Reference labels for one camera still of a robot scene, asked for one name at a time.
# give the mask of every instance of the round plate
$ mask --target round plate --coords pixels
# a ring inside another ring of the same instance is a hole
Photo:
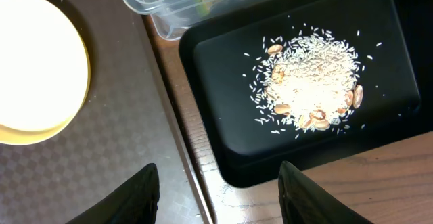
[[[74,118],[89,59],[69,19],[46,0],[0,0],[0,142],[37,143]]]

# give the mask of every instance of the black tray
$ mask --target black tray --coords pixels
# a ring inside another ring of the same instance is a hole
[[[248,84],[256,74],[255,58],[266,57],[262,37],[281,35],[287,41],[311,26],[347,40],[366,66],[359,79],[364,101],[345,134],[304,134],[292,125],[254,121],[263,116],[250,100]],[[419,131],[403,130],[420,117],[421,100],[393,0],[272,0],[189,29],[179,53],[221,174],[236,187],[276,178],[282,160],[307,169]],[[270,133],[280,128],[286,131]],[[392,134],[395,129],[402,132]]]

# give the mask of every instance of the wood grain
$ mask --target wood grain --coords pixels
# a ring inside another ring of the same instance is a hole
[[[216,222],[282,223],[276,181],[236,189],[222,180],[179,59],[179,43],[161,39],[150,18],[145,23]],[[433,133],[426,133],[304,173],[374,223],[433,223],[432,142]]]

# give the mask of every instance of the white rice pile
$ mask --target white rice pile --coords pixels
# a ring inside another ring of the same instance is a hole
[[[263,62],[268,69],[264,86],[267,86],[267,102],[271,105],[290,106],[286,124],[301,127],[301,116],[322,110],[330,124],[340,124],[337,108],[347,108],[345,96],[354,88],[358,68],[357,54],[344,41],[332,41],[317,35],[297,37],[283,52]],[[271,78],[272,69],[278,66],[284,72],[282,82]],[[314,130],[313,124],[305,129]]]

